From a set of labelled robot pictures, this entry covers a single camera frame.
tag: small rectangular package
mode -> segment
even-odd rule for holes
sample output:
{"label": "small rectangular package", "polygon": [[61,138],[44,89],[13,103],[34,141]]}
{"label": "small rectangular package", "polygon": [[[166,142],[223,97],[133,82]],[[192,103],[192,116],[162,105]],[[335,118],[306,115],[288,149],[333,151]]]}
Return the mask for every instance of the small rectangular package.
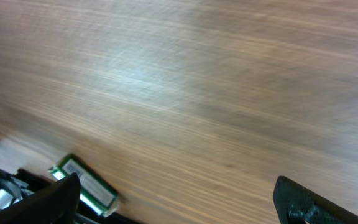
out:
{"label": "small rectangular package", "polygon": [[77,173],[81,182],[80,200],[98,215],[107,217],[119,207],[118,192],[73,154],[65,156],[49,172],[60,180]]}

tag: green and white box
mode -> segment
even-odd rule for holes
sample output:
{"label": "green and white box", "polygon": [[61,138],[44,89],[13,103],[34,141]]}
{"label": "green and white box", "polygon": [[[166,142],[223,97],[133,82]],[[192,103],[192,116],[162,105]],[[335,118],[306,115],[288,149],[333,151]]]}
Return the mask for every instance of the green and white box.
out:
{"label": "green and white box", "polygon": [[49,172],[60,180],[77,173],[81,182],[80,200],[98,215],[107,217],[119,207],[118,192],[73,154],[65,156]]}

